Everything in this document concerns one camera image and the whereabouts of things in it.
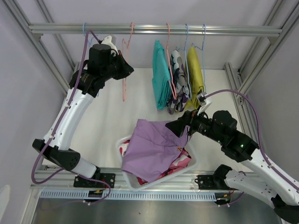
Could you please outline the pink wire hanger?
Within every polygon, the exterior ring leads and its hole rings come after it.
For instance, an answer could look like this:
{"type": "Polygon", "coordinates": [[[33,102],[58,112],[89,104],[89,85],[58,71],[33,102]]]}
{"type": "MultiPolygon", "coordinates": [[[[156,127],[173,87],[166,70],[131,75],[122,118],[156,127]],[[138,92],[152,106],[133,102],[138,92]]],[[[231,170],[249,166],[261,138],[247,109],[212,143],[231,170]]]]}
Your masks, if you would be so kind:
{"type": "MultiPolygon", "coordinates": [[[[128,55],[129,55],[129,47],[130,47],[130,42],[132,38],[132,34],[134,32],[134,23],[131,22],[130,24],[130,36],[128,40],[126,41],[124,38],[122,39],[121,43],[121,49],[122,52],[125,53],[125,60],[128,61],[128,55]]],[[[126,78],[122,80],[122,101],[125,102],[127,96],[127,87],[126,87],[126,78]]]]}

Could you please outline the pink camouflage trousers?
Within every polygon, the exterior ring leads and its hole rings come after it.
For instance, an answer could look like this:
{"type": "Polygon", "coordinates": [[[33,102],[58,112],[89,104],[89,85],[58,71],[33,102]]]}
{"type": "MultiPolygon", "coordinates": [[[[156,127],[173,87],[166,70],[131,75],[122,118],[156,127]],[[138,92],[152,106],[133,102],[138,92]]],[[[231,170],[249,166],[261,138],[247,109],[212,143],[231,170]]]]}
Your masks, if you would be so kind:
{"type": "MultiPolygon", "coordinates": [[[[127,140],[121,140],[121,142],[117,145],[117,149],[122,158],[126,154],[126,150],[129,146],[129,143],[130,138],[128,138],[127,140]]],[[[168,175],[173,175],[181,170],[186,170],[188,167],[192,165],[194,161],[195,157],[192,156],[185,148],[182,148],[180,151],[180,155],[172,162],[172,164],[166,171],[160,174],[156,181],[163,179],[168,175]]]]}

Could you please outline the lilac purple trousers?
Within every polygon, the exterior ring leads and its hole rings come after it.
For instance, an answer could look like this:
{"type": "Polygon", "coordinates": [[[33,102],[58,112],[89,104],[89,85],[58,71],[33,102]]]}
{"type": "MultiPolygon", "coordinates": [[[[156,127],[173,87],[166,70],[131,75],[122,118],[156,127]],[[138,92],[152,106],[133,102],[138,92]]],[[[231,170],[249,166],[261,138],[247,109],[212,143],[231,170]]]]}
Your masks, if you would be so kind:
{"type": "Polygon", "coordinates": [[[121,169],[134,175],[140,185],[156,181],[191,138],[187,135],[188,127],[179,138],[165,126],[166,123],[168,121],[139,119],[130,137],[121,169]]]}

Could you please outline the teal trousers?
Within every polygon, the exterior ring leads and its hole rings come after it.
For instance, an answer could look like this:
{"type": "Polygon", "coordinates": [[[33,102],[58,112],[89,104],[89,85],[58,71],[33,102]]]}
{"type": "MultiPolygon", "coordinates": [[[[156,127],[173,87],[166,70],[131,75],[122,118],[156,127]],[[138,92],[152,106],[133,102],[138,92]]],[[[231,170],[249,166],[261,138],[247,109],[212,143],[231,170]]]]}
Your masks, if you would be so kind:
{"type": "Polygon", "coordinates": [[[167,106],[171,98],[171,75],[165,59],[164,47],[159,40],[156,40],[153,48],[152,57],[152,86],[154,91],[155,103],[158,110],[167,106]]]}

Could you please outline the light blue wire hanger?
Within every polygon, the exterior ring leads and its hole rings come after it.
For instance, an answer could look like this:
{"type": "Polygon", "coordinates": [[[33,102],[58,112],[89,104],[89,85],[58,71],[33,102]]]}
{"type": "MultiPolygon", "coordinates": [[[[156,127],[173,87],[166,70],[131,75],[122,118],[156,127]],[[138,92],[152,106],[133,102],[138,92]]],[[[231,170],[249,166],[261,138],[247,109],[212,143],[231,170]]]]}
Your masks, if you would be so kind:
{"type": "Polygon", "coordinates": [[[85,36],[84,50],[81,60],[82,75],[80,79],[83,82],[83,93],[88,93],[94,98],[98,95],[99,85],[98,82],[101,79],[100,75],[100,43],[96,34],[85,28],[86,23],[82,25],[82,32],[85,36]]]}

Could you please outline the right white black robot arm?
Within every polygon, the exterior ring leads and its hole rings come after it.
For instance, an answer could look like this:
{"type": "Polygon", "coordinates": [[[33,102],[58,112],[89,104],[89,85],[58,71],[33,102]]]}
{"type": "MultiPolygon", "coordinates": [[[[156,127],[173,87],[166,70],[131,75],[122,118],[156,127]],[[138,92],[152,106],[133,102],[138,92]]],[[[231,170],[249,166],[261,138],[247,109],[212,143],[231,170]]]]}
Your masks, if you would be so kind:
{"type": "Polygon", "coordinates": [[[185,127],[188,134],[200,133],[221,146],[230,159],[241,163],[257,174],[259,182],[238,171],[221,165],[213,176],[213,185],[219,189],[226,186],[241,190],[274,209],[274,212],[290,224],[299,222],[299,182],[275,164],[262,148],[249,136],[236,128],[237,121],[228,111],[220,110],[208,118],[205,112],[186,111],[165,126],[181,137],[185,127]]]}

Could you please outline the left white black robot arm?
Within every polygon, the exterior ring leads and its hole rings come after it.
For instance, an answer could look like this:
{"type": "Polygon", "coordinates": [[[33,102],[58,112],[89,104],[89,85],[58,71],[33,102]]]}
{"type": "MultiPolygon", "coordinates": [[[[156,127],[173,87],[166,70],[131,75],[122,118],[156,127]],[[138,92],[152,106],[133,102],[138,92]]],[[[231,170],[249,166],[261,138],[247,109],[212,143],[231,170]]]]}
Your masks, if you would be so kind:
{"type": "Polygon", "coordinates": [[[120,50],[112,43],[98,43],[89,51],[89,58],[73,74],[62,108],[43,139],[35,139],[32,146],[45,158],[62,169],[84,176],[90,187],[99,185],[98,167],[86,161],[79,152],[70,148],[74,132],[91,102],[104,88],[106,81],[120,80],[134,69],[125,61],[120,50]]]}

